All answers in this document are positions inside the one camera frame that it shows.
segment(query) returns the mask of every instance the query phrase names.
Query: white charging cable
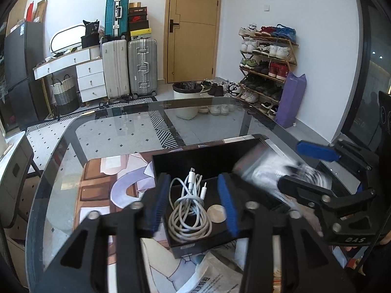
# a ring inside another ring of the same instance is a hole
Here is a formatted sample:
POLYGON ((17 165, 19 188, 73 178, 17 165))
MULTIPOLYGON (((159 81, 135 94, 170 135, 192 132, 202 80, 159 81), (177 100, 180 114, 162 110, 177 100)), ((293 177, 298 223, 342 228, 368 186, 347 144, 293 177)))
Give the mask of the white charging cable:
POLYGON ((212 221, 204 209, 206 183, 201 188, 202 175, 192 168, 183 182, 174 178, 170 184, 169 202, 173 212, 168 221, 170 236, 177 242, 188 242, 207 237, 212 232, 212 221), (181 197, 175 203, 171 201, 171 187, 178 181, 182 185, 181 197), (187 216, 196 216, 192 226, 186 224, 187 216))

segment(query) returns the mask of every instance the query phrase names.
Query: red sneaker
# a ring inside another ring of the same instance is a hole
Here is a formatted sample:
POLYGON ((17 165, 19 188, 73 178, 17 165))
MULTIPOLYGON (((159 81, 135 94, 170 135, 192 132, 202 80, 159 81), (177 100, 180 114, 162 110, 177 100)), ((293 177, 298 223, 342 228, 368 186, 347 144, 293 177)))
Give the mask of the red sneaker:
POLYGON ((287 79, 288 73, 289 73, 289 68, 287 65, 278 64, 277 76, 276 76, 277 79, 285 81, 285 79, 287 79))
POLYGON ((270 77, 277 77, 278 69, 279 69, 279 65, 277 63, 270 63, 269 76, 270 77))
POLYGON ((271 36, 271 33, 275 32, 276 28, 274 26, 263 26, 259 32, 255 32, 257 36, 271 36))

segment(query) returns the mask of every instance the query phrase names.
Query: glass table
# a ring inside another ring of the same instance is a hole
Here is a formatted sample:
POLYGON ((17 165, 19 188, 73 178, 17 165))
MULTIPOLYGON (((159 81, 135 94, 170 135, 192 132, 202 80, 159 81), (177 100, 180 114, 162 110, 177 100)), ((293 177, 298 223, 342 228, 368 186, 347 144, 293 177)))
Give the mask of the glass table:
MULTIPOLYGON (((34 290, 44 270, 73 231, 79 183, 83 167, 89 160, 253 134, 268 137, 293 159, 304 161, 324 173, 330 171, 319 160, 298 156, 294 151, 297 139, 257 109, 233 98, 151 102, 102 109, 73 119, 46 165, 31 209, 26 238, 30 290, 34 290), (220 104, 230 105, 228 115, 197 114, 200 106, 220 104), (190 120, 183 119, 193 115, 195 117, 190 120)), ((335 176, 331 175, 331 179, 332 190, 337 196, 349 194, 335 176)))

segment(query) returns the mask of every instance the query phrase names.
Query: metal screw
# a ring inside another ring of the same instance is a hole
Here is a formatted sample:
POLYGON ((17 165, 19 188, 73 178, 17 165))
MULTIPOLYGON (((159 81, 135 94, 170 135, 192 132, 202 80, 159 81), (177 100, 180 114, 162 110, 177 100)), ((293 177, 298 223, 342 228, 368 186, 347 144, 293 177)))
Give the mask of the metal screw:
POLYGON ((100 216, 100 212, 96 210, 90 211, 88 214, 89 219, 97 219, 99 218, 99 216, 100 216))
POLYGON ((333 225, 333 231, 334 232, 340 232, 342 230, 342 226, 339 223, 335 223, 333 225))
POLYGON ((328 195, 323 195, 322 196, 322 201, 324 201, 325 203, 330 203, 331 198, 328 195))
POLYGON ((248 201, 246 203, 247 209, 257 209, 259 207, 259 204, 256 201, 248 201))
POLYGON ((144 207, 144 204, 140 201, 134 201, 130 204, 130 209, 141 209, 144 207))
POLYGON ((291 218, 293 219, 299 219, 302 215, 300 214, 300 212, 298 212, 297 210, 292 210, 289 212, 289 215, 291 216, 291 218))

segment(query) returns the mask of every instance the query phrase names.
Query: teal suitcase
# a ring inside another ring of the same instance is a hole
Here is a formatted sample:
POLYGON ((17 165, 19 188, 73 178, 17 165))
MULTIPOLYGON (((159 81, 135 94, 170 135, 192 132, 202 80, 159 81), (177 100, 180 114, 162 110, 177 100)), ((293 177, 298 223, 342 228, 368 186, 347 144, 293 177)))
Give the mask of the teal suitcase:
POLYGON ((105 35, 126 38, 128 32, 129 0, 106 0, 105 35))

